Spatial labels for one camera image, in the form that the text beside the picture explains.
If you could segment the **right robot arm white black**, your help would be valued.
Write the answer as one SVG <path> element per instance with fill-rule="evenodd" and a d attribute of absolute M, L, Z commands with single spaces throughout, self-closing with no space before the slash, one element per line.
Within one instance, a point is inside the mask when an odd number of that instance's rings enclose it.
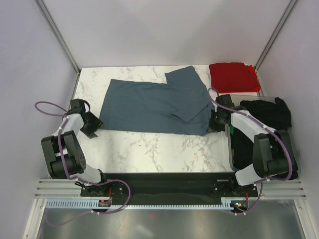
<path fill-rule="evenodd" d="M 235 172 L 235 179 L 228 183 L 232 195 L 240 196 L 246 191 L 247 185 L 272 179 L 291 179 L 294 157 L 287 131 L 275 130 L 256 119 L 248 110 L 239 109 L 229 94 L 210 99 L 217 105 L 217 109 L 212 112 L 211 129 L 220 132 L 225 125 L 231 125 L 253 143 L 252 163 Z"/>

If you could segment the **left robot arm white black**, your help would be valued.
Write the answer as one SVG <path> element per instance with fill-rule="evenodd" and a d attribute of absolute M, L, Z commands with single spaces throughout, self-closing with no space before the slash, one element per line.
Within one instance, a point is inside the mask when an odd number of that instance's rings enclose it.
<path fill-rule="evenodd" d="M 103 122 L 91 111 L 86 100 L 74 99 L 70 109 L 61 115 L 62 123 L 51 136 L 41 140 L 47 170 L 53 179 L 73 180 L 76 186 L 91 197 L 111 197 L 112 188 L 100 169 L 89 166 L 77 135 L 96 138 Z"/>

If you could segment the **blue grey t shirt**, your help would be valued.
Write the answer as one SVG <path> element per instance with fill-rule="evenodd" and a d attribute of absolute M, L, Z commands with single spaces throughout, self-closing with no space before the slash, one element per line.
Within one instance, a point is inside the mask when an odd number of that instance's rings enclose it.
<path fill-rule="evenodd" d="M 206 135 L 214 105 L 195 68 L 165 77 L 166 83 L 112 79 L 100 111 L 104 129 Z"/>

